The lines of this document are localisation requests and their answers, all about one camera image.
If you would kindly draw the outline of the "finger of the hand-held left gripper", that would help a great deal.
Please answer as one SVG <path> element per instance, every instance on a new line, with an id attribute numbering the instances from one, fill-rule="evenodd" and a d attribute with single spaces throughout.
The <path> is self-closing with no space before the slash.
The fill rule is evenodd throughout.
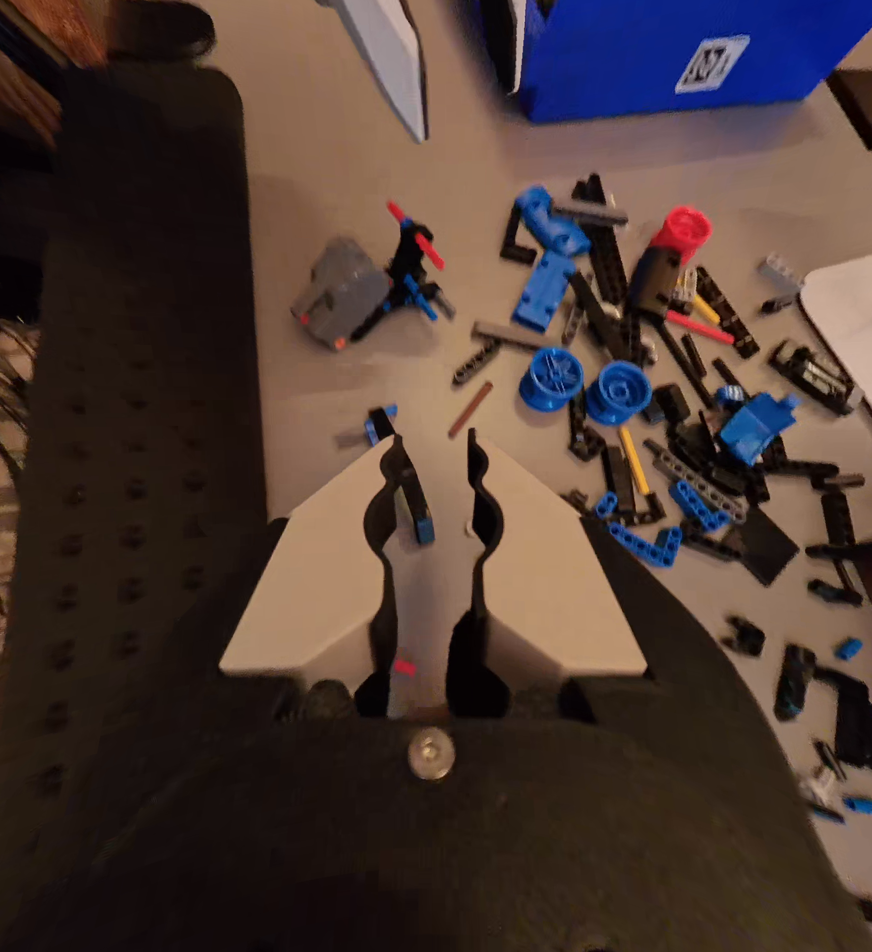
<path id="1" fill-rule="evenodd" d="M 416 142 L 429 138 L 427 78 L 418 29 L 403 1 L 320 1 L 343 23 L 390 109 Z"/>
<path id="2" fill-rule="evenodd" d="M 506 93 L 516 93 L 521 84 L 526 13 L 526 1 L 480 2 L 482 38 Z"/>

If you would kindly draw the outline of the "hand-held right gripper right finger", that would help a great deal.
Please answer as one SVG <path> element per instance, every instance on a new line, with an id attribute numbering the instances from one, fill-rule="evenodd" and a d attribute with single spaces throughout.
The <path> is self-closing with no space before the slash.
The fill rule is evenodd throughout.
<path id="1" fill-rule="evenodd" d="M 589 536 L 593 521 L 474 428 L 466 464 L 482 553 L 448 650 L 452 715 L 501 718 L 525 693 L 558 699 L 570 682 L 641 678 L 647 660 Z"/>

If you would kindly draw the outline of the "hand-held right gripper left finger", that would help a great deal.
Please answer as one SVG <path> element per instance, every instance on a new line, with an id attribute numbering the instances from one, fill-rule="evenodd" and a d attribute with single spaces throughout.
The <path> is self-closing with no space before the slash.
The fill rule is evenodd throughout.
<path id="1" fill-rule="evenodd" d="M 302 692 L 341 684 L 363 717 L 385 718 L 399 640 L 396 494 L 409 458 L 382 439 L 297 506 L 219 661 L 228 677 L 273 676 Z"/>

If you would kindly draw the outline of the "grey toy motor assembly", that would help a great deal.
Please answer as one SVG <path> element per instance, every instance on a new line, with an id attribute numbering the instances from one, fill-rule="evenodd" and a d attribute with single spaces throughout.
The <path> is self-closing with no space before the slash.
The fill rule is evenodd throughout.
<path id="1" fill-rule="evenodd" d="M 310 270 L 310 281 L 291 304 L 292 316 L 315 341 L 339 352 L 364 339 L 384 318 L 405 309 L 430 321 L 452 320 L 456 309 L 439 283 L 435 268 L 401 229 L 396 251 L 379 267 L 351 236 L 332 238 Z"/>

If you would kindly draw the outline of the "grey desk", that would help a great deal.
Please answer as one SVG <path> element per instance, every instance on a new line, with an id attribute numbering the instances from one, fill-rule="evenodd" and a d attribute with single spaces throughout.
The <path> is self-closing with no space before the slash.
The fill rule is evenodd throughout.
<path id="1" fill-rule="evenodd" d="M 448 714 L 443 678 L 451 626 L 466 611 L 479 552 L 464 525 L 472 510 L 465 433 L 447 438 L 478 382 L 454 392 L 455 367 L 475 351 L 474 321 L 505 320 L 522 286 L 501 261 L 505 220 L 526 185 L 561 192 L 596 172 L 630 216 L 619 237 L 630 267 L 670 208 L 691 205 L 714 224 L 701 256 L 755 338 L 768 351 L 791 337 L 811 343 L 796 308 L 762 323 L 750 318 L 769 293 L 756 264 L 778 252 L 797 269 L 872 254 L 872 158 L 825 87 L 798 105 L 642 116 L 578 125 L 530 125 L 501 98 L 466 18 L 468 5 L 409 2 L 427 67 L 430 139 L 415 144 L 383 102 L 339 19 L 315 2 L 209 2 L 218 33 L 213 65 L 242 100 L 254 253 L 257 340 L 267 501 L 283 516 L 357 454 L 340 445 L 358 412 L 399 406 L 398 427 L 434 510 L 437 541 L 416 547 L 407 530 L 388 547 L 397 579 L 400 657 L 417 665 L 398 677 L 395 716 Z M 441 279 L 458 309 L 431 325 L 408 314 L 385 321 L 340 355 L 313 344 L 289 315 L 311 263 L 336 234 L 352 234 L 388 257 L 393 200 L 436 235 Z M 528 411 L 516 395 L 527 355 L 498 356 L 484 377 L 494 390 L 472 418 L 555 493 L 601 492 L 600 467 L 564 447 L 565 414 Z M 858 537 L 872 536 L 872 420 L 866 411 L 835 420 L 803 406 L 787 446 L 796 458 L 838 463 L 867 479 L 852 502 Z M 777 724 L 775 684 L 784 645 L 809 647 L 832 665 L 831 649 L 857 637 L 864 649 L 843 668 L 870 687 L 872 610 L 825 604 L 807 593 L 819 565 L 802 553 L 764 588 L 741 565 L 691 551 L 655 573 L 710 634 L 728 668 L 748 685 L 797 772 L 815 763 L 811 741 L 832 738 L 835 697 L 809 690 L 804 714 Z M 759 659 L 718 643 L 739 614 L 766 633 Z M 850 771 L 850 790 L 872 797 L 872 772 Z M 872 817 L 843 826 L 811 824 L 849 888 L 872 896 Z M 872 929 L 859 921 L 864 938 Z"/>

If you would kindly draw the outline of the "blue angled toy beam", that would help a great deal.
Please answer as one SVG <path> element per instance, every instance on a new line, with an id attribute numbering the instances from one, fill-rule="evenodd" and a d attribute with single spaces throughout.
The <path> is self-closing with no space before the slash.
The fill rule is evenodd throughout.
<path id="1" fill-rule="evenodd" d="M 661 530 L 655 541 L 647 541 L 620 523 L 609 523 L 610 535 L 632 555 L 654 568 L 671 568 L 675 565 L 683 531 L 678 527 Z"/>
<path id="2" fill-rule="evenodd" d="M 721 508 L 710 508 L 695 487 L 685 480 L 669 486 L 669 494 L 692 527 L 703 534 L 724 530 L 731 524 L 731 515 Z"/>

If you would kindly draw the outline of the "blue plastic bin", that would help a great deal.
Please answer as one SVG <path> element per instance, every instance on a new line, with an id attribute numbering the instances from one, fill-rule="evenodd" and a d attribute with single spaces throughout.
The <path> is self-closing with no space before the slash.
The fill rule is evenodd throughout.
<path id="1" fill-rule="evenodd" d="M 561 1 L 525 26 L 535 124 L 808 97 L 872 30 L 872 1 Z"/>

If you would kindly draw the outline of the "blue curved toy panel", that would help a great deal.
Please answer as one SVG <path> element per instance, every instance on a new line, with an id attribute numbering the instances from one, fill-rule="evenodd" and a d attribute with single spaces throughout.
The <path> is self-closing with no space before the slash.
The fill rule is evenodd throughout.
<path id="1" fill-rule="evenodd" d="M 515 205 L 527 230 L 545 250 L 571 259 L 590 252 L 590 239 L 574 220 L 554 211 L 553 198 L 544 186 L 526 188 L 515 198 Z"/>

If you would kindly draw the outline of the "brown toy axle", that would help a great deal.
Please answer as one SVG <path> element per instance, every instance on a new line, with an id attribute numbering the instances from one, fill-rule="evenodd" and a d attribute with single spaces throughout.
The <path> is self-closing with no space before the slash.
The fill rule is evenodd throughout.
<path id="1" fill-rule="evenodd" d="M 465 407 L 460 411 L 457 417 L 453 420 L 450 425 L 447 436 L 448 439 L 455 439 L 465 428 L 469 420 L 478 410 L 480 405 L 484 400 L 491 394 L 494 389 L 494 383 L 489 381 L 483 383 L 474 396 L 469 400 Z"/>

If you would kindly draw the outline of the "blue toy wheel rim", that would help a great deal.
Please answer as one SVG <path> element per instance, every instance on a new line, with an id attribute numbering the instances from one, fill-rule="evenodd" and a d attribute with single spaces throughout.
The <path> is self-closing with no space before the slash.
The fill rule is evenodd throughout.
<path id="1" fill-rule="evenodd" d="M 653 395 L 653 387 L 642 369 L 627 361 L 613 361 L 585 391 L 585 408 L 596 422 L 619 426 L 644 411 Z"/>
<path id="2" fill-rule="evenodd" d="M 580 360 L 563 348 L 536 352 L 519 385 L 519 394 L 533 411 L 551 413 L 563 409 L 584 387 L 585 371 Z"/>

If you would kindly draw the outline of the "black flat toy tile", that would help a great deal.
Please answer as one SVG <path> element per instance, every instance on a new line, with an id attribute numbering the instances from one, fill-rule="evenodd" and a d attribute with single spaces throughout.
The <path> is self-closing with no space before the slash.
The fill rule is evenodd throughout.
<path id="1" fill-rule="evenodd" d="M 726 532 L 722 542 L 738 554 L 739 564 L 764 588 L 773 585 L 800 552 L 800 546 L 755 506 L 748 510 L 745 522 Z"/>

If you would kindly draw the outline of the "short black toy beam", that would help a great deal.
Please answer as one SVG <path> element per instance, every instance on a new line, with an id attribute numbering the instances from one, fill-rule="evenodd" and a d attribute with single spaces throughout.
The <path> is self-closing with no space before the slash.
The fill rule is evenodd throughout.
<path id="1" fill-rule="evenodd" d="M 459 388 L 469 383 L 495 359 L 502 347 L 501 340 L 486 338 L 481 343 L 481 347 L 455 369 L 451 381 L 452 387 Z"/>

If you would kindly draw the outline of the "pile of black toy beams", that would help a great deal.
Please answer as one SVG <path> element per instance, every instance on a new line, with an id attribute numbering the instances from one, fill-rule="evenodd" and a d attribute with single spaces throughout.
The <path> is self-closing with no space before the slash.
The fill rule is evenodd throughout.
<path id="1" fill-rule="evenodd" d="M 810 557 L 834 566 L 839 585 L 822 578 L 810 579 L 807 590 L 831 604 L 858 607 L 865 600 L 853 583 L 847 563 L 859 554 L 872 554 L 872 544 L 857 544 L 845 491 L 865 482 L 856 473 L 844 473 L 832 462 L 791 458 L 783 435 L 767 448 L 759 461 L 747 468 L 718 442 L 721 426 L 757 393 L 743 387 L 726 363 L 713 360 L 722 385 L 716 390 L 706 383 L 707 369 L 698 354 L 696 334 L 655 315 L 632 311 L 627 305 L 630 278 L 625 273 L 616 237 L 617 227 L 627 218 L 617 208 L 604 205 L 600 178 L 592 174 L 576 183 L 570 201 L 555 201 L 554 211 L 574 220 L 592 243 L 590 252 L 573 258 L 577 271 L 546 333 L 549 348 L 563 348 L 576 356 L 585 371 L 583 390 L 566 405 L 570 419 L 569 451 L 589 462 L 603 460 L 608 494 L 589 508 L 583 494 L 567 501 L 583 515 L 595 514 L 609 523 L 620 523 L 647 541 L 671 527 L 683 531 L 682 548 L 702 553 L 727 564 L 739 563 L 738 554 L 722 542 L 734 525 L 745 522 L 748 510 L 770 500 L 767 478 L 799 478 L 810 482 L 819 494 L 828 541 L 810 546 Z M 527 230 L 513 203 L 506 224 L 501 258 L 525 266 L 537 266 L 546 252 Z M 743 359 L 759 352 L 759 345 L 737 312 L 722 295 L 710 272 L 681 265 L 670 309 L 693 320 L 693 298 L 699 293 L 721 318 L 719 329 L 731 334 L 729 347 Z M 648 377 L 653 398 L 647 408 L 625 424 L 633 437 L 652 492 L 647 499 L 638 492 L 625 458 L 618 426 L 603 425 L 587 415 L 585 391 L 608 363 L 634 363 Z M 721 508 L 732 522 L 724 530 L 703 534 L 692 527 L 669 494 L 674 482 L 690 482 L 710 508 Z"/>

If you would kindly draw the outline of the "grey toy beam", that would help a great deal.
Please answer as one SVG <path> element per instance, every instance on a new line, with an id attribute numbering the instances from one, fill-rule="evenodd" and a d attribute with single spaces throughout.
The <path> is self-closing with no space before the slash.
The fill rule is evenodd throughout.
<path id="1" fill-rule="evenodd" d="M 516 324 L 498 325 L 476 321 L 471 330 L 473 336 L 499 341 L 503 345 L 528 351 L 538 351 L 554 345 L 553 339 L 546 335 Z"/>

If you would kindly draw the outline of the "black toy block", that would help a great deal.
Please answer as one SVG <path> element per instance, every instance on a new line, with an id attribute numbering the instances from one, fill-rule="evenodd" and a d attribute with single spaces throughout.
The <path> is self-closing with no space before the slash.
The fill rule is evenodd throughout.
<path id="1" fill-rule="evenodd" d="M 664 245 L 645 248 L 629 281 L 628 308 L 666 318 L 680 268 L 681 254 L 676 249 Z"/>

